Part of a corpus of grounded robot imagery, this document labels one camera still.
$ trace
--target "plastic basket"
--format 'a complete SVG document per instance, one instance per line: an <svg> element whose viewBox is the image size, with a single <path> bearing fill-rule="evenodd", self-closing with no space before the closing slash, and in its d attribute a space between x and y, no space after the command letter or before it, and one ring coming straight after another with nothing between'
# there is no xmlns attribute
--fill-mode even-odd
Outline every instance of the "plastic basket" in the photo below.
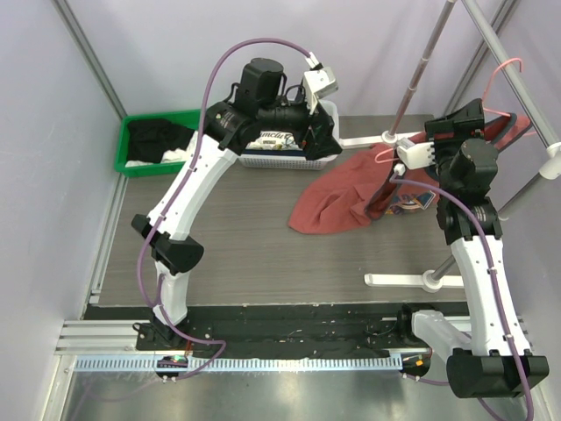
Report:
<svg viewBox="0 0 561 421"><path fill-rule="evenodd" d="M327 113L333 118L333 138L339 141L339 114L337 106L331 101L320 101ZM246 150L239 157L244 167L253 168L286 168L286 169L324 169L335 160L337 155L327 156L317 161L306 161L303 152L299 151L260 151Z"/></svg>
<svg viewBox="0 0 561 421"><path fill-rule="evenodd" d="M185 125L189 129L196 130L199 126L200 110L162 112L159 114L143 114L139 116L129 116L123 118L121 132L119 133L119 143L117 147L117 157L115 159L115 170L127 177L146 177L147 175L173 174L179 173L184 162L171 162L166 164L151 164L141 167L126 167L127 154L129 153L129 138L131 134L127 125L133 120L146 120L148 118L165 118L177 125Z"/></svg>

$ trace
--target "white basket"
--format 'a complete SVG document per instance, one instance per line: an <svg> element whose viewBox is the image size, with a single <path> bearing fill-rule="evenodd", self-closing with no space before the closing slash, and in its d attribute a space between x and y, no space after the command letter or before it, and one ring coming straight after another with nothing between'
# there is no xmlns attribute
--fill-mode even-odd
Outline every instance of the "white basket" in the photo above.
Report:
<svg viewBox="0 0 561 421"><path fill-rule="evenodd" d="M327 113L333 118L333 138L339 141L339 114L337 106L331 101L320 101ZM269 154L260 153L259 155L242 153L239 161L244 167L253 168L287 168L287 169L323 169L328 162L337 158L337 155L326 156L316 161L306 161L303 156L283 156L275 151Z"/></svg>

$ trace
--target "gray floor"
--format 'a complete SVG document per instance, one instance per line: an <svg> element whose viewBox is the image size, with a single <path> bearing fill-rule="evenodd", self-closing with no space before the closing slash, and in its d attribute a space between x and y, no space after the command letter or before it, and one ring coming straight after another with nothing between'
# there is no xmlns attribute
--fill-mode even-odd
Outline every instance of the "gray floor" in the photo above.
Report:
<svg viewBox="0 0 561 421"><path fill-rule="evenodd" d="M444 364L433 358L428 378L445 378ZM487 421L476 399L457 399L447 386L403 380L391 372L223 373L201 374L177 384L153 384L132 393L154 375L79 373L75 375L66 421ZM93 382L99 402L84 395ZM524 419L521 401L487 400L504 419Z"/></svg>
<svg viewBox="0 0 561 421"><path fill-rule="evenodd" d="M423 129L431 116L408 116L400 130ZM341 118L341 137L380 133L392 117ZM327 167L348 159L345 151ZM287 226L302 191L324 171L244 168L228 170L197 216L191 235L205 246L188 289L190 304L463 301L463 290L435 295L419 289L369 288L367 273L420 274L449 255L435 210L386 216L367 228L307 236ZM135 278L142 239L131 228L163 196L173 175L130 179L100 305L144 305ZM145 260L145 279L155 291L155 269Z"/></svg>

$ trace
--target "pink hanger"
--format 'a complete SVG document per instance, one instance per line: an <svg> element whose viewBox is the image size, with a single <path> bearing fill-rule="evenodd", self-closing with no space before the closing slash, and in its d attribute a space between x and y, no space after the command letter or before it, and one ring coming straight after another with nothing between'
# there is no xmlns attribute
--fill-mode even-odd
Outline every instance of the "pink hanger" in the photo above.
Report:
<svg viewBox="0 0 561 421"><path fill-rule="evenodd" d="M389 158L387 160L379 160L378 158L383 155L384 153L388 153L388 152L393 152L394 149L392 147L389 147L388 149L376 154L376 156L374 156L374 162L376 162L377 164L383 164L384 162L394 162L394 161L399 161L399 158Z"/></svg>
<svg viewBox="0 0 561 421"><path fill-rule="evenodd" d="M483 104L485 104L487 94L489 93L489 89L491 88L491 85L493 84L494 78L495 78L495 76L497 76L497 73L499 73L499 71L501 71L502 68L504 68L505 66L508 66L510 63L514 63L515 61L518 61L520 63L520 72L522 72L523 61L519 57L514 57L514 59L510 59L510 60L505 61L504 63L501 63L500 66L497 67L493 71L493 74L489 78L489 82L487 83L487 86L485 87L485 90L483 91L483 96L481 97L481 102ZM492 112L493 114L497 114L499 116L510 117L510 113L503 112L503 111L497 111L497 110L491 110L489 108L486 108L485 105L483 106L483 111Z"/></svg>

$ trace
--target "wooden floor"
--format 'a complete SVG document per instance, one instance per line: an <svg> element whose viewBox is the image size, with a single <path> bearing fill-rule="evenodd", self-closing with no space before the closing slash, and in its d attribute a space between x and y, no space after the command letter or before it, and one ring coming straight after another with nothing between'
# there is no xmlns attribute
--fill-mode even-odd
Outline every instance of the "wooden floor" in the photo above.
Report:
<svg viewBox="0 0 561 421"><path fill-rule="evenodd" d="M422 130L431 116L407 116L400 131ZM341 118L341 137L380 133L391 117ZM463 290L435 295L420 289L367 287L363 275L420 274L449 255L435 209L386 216L367 228L308 236L288 228L302 191L325 171L356 153L345 151L324 171L244 168L228 170L197 216L191 236L205 247L188 288L190 304L464 301ZM130 179L103 283L100 305L144 305L135 265L142 238L131 228L174 179ZM155 291L155 269L144 262L146 285Z"/></svg>

